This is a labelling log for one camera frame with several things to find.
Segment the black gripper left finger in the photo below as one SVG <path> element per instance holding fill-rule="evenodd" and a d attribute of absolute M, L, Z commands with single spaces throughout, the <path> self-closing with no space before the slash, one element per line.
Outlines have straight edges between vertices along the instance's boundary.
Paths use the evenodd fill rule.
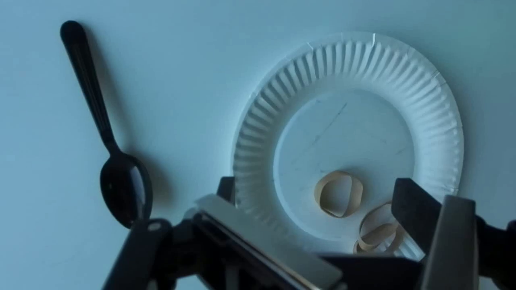
<path fill-rule="evenodd" d="M 232 178 L 173 226 L 137 223 L 102 290 L 174 290 L 195 276 L 210 290 L 339 290 L 342 271 L 292 246 L 229 201 Z"/>

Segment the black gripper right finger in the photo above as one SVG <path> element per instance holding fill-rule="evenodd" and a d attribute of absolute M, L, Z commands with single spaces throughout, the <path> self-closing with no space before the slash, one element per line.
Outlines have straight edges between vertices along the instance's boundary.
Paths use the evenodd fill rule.
<path fill-rule="evenodd" d="M 421 290 L 477 290 L 481 278 L 516 290 L 514 223 L 493 228 L 472 201 L 437 202 L 413 180 L 395 181 L 392 215 L 426 254 Z"/>

